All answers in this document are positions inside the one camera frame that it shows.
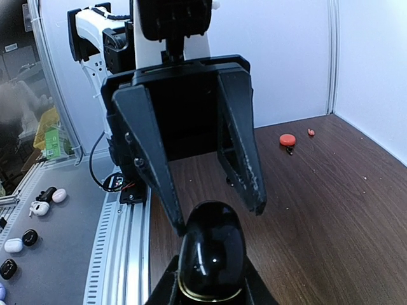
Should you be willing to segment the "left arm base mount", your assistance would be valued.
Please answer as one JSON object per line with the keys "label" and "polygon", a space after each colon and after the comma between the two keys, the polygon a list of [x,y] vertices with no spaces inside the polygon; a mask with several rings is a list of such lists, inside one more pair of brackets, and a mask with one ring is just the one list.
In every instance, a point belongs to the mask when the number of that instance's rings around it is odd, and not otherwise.
{"label": "left arm base mount", "polygon": [[115,172],[102,181],[104,189],[119,193],[120,204],[136,204],[146,202],[147,185],[141,180],[129,181],[121,172]]}

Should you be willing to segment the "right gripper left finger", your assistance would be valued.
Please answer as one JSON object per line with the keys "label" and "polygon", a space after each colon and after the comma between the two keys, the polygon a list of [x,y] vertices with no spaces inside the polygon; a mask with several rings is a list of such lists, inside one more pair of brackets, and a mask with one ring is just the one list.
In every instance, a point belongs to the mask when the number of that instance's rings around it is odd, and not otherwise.
{"label": "right gripper left finger", "polygon": [[145,305],[181,304],[181,291],[177,282],[178,260],[178,255],[172,258]]}

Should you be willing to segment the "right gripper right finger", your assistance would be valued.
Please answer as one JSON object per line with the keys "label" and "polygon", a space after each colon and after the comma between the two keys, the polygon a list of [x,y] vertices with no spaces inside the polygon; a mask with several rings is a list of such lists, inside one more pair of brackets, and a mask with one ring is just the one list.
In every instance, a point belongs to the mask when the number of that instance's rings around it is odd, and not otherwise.
{"label": "right gripper right finger", "polygon": [[264,281],[256,271],[251,260],[245,258],[243,304],[246,305],[279,305],[270,293]]}

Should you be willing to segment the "black earbud charging case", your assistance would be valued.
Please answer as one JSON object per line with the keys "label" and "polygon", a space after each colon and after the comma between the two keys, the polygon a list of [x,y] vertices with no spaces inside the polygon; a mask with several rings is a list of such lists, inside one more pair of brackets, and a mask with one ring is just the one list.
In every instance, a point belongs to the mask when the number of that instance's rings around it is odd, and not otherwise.
{"label": "black earbud charging case", "polygon": [[246,245],[237,213],[205,201],[190,213],[179,253],[177,282],[197,302],[223,302],[242,290]]}

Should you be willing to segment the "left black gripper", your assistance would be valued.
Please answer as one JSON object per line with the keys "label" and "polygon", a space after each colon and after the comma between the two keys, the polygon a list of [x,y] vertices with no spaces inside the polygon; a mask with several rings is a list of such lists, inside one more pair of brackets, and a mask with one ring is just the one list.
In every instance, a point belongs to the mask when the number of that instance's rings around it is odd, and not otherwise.
{"label": "left black gripper", "polygon": [[[242,71],[220,72],[235,67]],[[126,178],[138,175],[159,195],[180,237],[186,225],[167,159],[217,150],[248,211],[264,212],[267,194],[254,136],[250,71],[244,57],[228,55],[121,72],[102,84],[113,163]]]}

